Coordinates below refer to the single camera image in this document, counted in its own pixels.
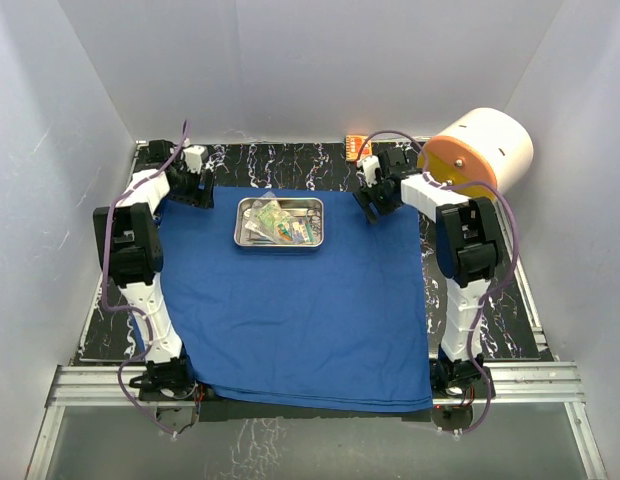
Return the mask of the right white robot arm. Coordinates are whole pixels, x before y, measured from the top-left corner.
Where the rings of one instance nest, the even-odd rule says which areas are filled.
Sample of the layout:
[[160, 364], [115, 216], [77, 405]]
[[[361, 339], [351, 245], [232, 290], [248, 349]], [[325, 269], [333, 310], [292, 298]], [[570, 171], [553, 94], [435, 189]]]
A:
[[399, 148], [359, 155], [355, 165], [364, 185], [354, 197], [368, 222], [409, 206], [435, 226], [435, 254], [446, 279], [447, 304], [431, 386], [459, 396], [485, 376], [479, 323], [495, 269], [503, 260], [494, 204], [485, 196], [468, 197], [436, 183]]

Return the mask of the blue surgical drape cloth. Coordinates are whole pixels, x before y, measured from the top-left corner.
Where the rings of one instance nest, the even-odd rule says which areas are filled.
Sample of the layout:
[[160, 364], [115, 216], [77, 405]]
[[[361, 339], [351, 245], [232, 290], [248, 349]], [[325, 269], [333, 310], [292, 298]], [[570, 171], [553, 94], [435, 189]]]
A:
[[163, 206], [161, 289], [196, 378], [244, 401], [430, 407], [418, 212], [372, 225], [350, 193], [324, 191], [319, 248], [242, 249], [237, 209], [252, 195]]

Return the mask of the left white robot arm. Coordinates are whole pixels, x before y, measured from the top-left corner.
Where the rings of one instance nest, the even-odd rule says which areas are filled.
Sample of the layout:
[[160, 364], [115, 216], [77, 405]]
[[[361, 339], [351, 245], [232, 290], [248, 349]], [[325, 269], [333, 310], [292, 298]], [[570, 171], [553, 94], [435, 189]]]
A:
[[183, 341], [172, 325], [160, 275], [164, 265], [159, 210], [173, 200], [202, 209], [214, 207], [215, 175], [205, 168], [208, 149], [187, 139], [179, 144], [152, 140], [138, 147], [128, 186], [115, 206], [93, 212], [95, 240], [103, 277], [117, 287], [142, 350], [146, 371], [129, 386], [144, 396], [185, 400], [196, 391]]

